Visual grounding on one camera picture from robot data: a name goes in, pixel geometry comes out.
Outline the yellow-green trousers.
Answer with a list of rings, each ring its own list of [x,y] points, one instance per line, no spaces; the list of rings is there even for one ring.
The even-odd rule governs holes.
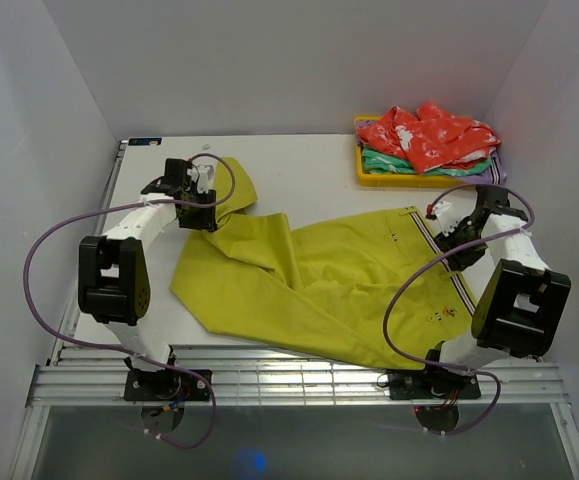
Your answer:
[[[214,232],[194,231],[170,283],[210,333],[371,368],[421,368],[463,334],[475,307],[464,277],[437,263],[415,207],[292,228],[254,216],[254,184],[227,159],[214,184]]]

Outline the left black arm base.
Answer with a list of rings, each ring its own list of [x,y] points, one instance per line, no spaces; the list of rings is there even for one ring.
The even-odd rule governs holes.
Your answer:
[[[207,382],[211,370],[194,370],[195,375],[168,369],[127,374],[122,398],[130,402],[209,401]]]

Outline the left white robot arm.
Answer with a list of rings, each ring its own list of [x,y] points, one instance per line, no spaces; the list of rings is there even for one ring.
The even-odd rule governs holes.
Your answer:
[[[145,319],[151,286],[145,252],[171,224],[213,232],[217,229],[218,162],[205,155],[168,158],[164,173],[140,192],[140,202],[100,236],[81,240],[78,253],[80,310],[110,330],[128,356],[128,367],[147,375],[147,388],[159,399],[181,387],[172,348]]]

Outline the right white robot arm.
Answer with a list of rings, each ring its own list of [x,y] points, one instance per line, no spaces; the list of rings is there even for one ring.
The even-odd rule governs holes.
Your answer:
[[[475,304],[471,325],[439,348],[439,362],[420,375],[423,390],[443,397],[457,375],[473,374],[505,358],[540,357],[552,345],[571,290],[570,278],[551,269],[536,250],[533,210],[519,195],[496,185],[478,185],[468,215],[438,197],[426,216],[438,223],[434,238],[450,272],[463,272],[485,255],[494,263]]]

